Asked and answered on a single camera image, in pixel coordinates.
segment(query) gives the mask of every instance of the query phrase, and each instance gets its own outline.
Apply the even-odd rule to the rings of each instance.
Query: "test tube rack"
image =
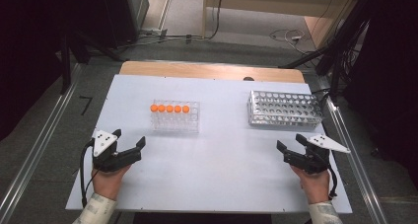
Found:
[[[269,126],[317,127],[322,112],[315,95],[251,91],[248,123]]]
[[[198,102],[154,100],[150,110],[154,130],[199,132]]]

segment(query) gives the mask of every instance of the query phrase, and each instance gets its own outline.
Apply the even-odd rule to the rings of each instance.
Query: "white sleeve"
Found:
[[[331,201],[311,204],[310,215],[313,224],[342,224]]]
[[[107,223],[115,207],[115,201],[93,193],[80,217],[73,224]]]

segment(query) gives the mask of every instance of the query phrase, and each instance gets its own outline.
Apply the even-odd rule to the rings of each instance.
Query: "person's left hand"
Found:
[[[119,194],[120,186],[122,185],[122,178],[129,170],[130,165],[126,166],[116,172],[104,173],[93,169],[93,188],[95,193],[116,201]]]

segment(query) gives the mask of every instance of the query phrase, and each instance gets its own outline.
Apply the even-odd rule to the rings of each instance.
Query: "black fabric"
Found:
[[[135,213],[134,224],[271,224],[270,214]]]
[[[42,0],[0,0],[0,140],[61,74],[59,30]]]
[[[405,166],[418,187],[418,2],[374,1],[344,97],[376,130],[379,150]]]

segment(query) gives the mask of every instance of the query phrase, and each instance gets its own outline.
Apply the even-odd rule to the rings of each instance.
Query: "gray floor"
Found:
[[[166,27],[169,31],[173,31],[171,34],[178,34],[175,32],[176,28],[173,25],[170,26],[170,21],[175,23],[175,19],[178,20],[178,18],[167,21]],[[275,29],[306,27],[293,21],[288,24],[294,25],[293,27],[278,25]],[[254,33],[251,28],[247,29],[246,35]],[[221,29],[222,38],[228,35],[227,32],[225,27]],[[119,52],[123,57],[131,60],[217,62],[257,67],[276,67],[301,57],[301,54],[289,47],[286,42],[279,42],[280,45],[250,45],[234,41],[237,38],[239,37],[234,36],[224,41],[193,41],[191,44],[186,44],[184,40],[173,40],[131,46]],[[309,45],[304,47],[305,50],[311,50]],[[65,210],[65,204],[75,180],[75,171],[78,169],[82,147],[91,137],[112,77],[118,73],[120,66],[120,62],[114,62],[105,56],[95,56],[89,65],[82,66],[78,85],[9,223],[71,223],[79,215],[78,211]],[[304,72],[306,82],[310,84],[312,91],[319,89],[317,76],[313,74],[311,64],[300,66],[298,69]],[[0,142],[2,149],[0,197],[4,197],[8,185],[19,172],[41,133],[43,125],[59,99],[60,84],[58,80],[52,85],[22,119],[14,132]],[[84,115],[81,113],[87,102],[80,99],[80,96],[93,97]],[[349,109],[342,98],[339,102],[353,143],[381,200],[388,222],[416,223],[414,216],[418,212],[416,201],[418,192],[409,180],[407,172],[394,162],[370,156],[374,146],[369,139],[367,124],[356,112]],[[338,140],[338,134],[329,114],[326,115],[324,126],[329,136]],[[372,223],[347,157],[337,155],[336,161],[354,210],[353,214],[343,215],[343,221],[345,223]],[[118,223],[130,223],[132,219],[132,213],[123,213]],[[273,223],[305,223],[308,219],[307,213],[273,215]]]

